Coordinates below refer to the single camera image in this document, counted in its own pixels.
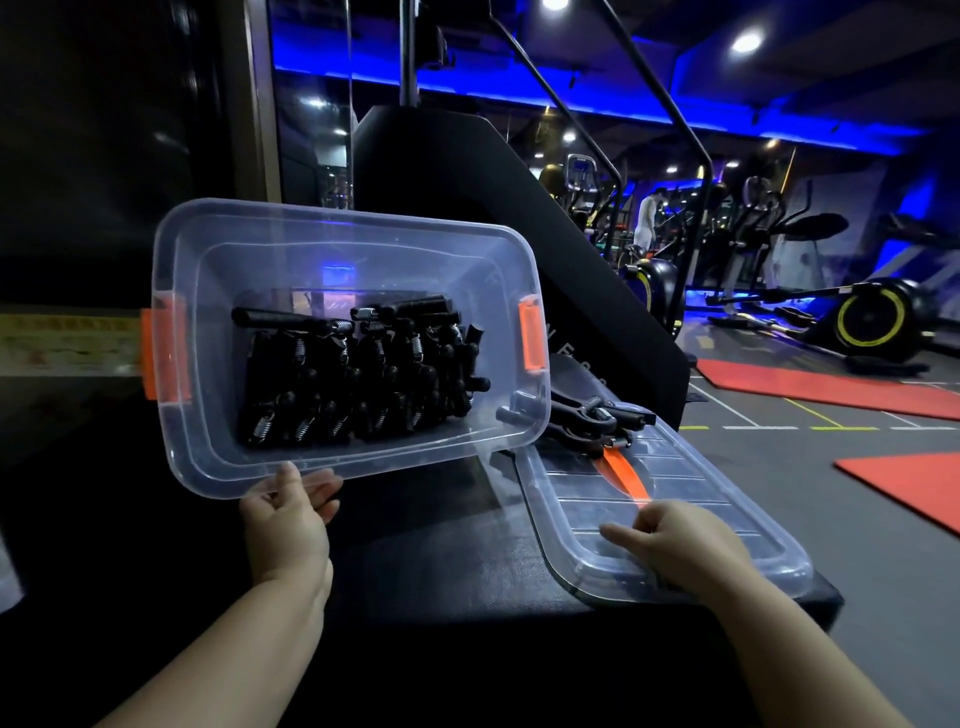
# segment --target gray floor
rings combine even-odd
[[[681,345],[702,358],[836,371],[820,354],[702,319],[688,319]],[[930,383],[913,386],[960,397],[960,361],[921,359],[932,369],[917,379]],[[800,401],[811,413],[701,378],[691,384],[715,399],[687,406],[684,437],[790,531],[847,599],[835,640],[917,726],[960,724],[960,539],[832,467],[957,451],[960,423]],[[810,429],[835,427],[828,420],[869,429]]]

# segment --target spotlight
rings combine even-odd
[[[730,49],[734,53],[740,55],[747,55],[748,53],[753,53],[757,48],[763,44],[763,32],[752,29],[749,31],[744,31],[739,36],[736,37],[736,40],[733,42],[733,45]]]

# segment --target red exercise mat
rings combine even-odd
[[[821,401],[901,415],[960,420],[960,394],[922,384],[820,375],[792,369],[701,359],[697,369],[714,387],[791,400]]]
[[[960,452],[862,457],[833,464],[960,534]]]

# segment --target person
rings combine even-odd
[[[342,483],[331,471],[301,479],[287,463],[259,489],[274,496],[241,500],[253,587],[101,728],[279,722],[324,629],[333,579],[325,524]],[[764,725],[910,725],[709,511],[654,501],[633,527],[605,523],[600,533],[713,611]]]
[[[656,238],[655,220],[657,210],[667,200],[666,188],[658,187],[652,195],[647,195],[640,203],[640,213],[636,218],[634,231],[634,254],[638,257],[647,255]]]

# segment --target yellow circle on wheel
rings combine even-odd
[[[650,310],[650,305],[653,303],[654,293],[650,289],[650,281],[647,280],[647,274],[642,270],[636,271],[636,279],[643,283],[643,289],[647,292],[647,311]]]
[[[840,311],[837,313],[837,333],[840,334],[840,338],[844,340],[846,344],[849,344],[852,347],[878,347],[883,344],[886,344],[894,336],[900,333],[900,329],[903,328],[903,322],[906,321],[906,306],[903,305],[903,301],[893,291],[884,288],[880,291],[880,294],[886,296],[892,302],[894,302],[894,308],[897,310],[897,320],[894,322],[893,327],[887,331],[883,336],[873,341],[860,341],[859,339],[854,339],[847,332],[847,327],[844,326],[844,314],[847,313],[847,310],[850,308],[851,304],[856,301],[856,296],[850,296],[844,304],[840,306]]]

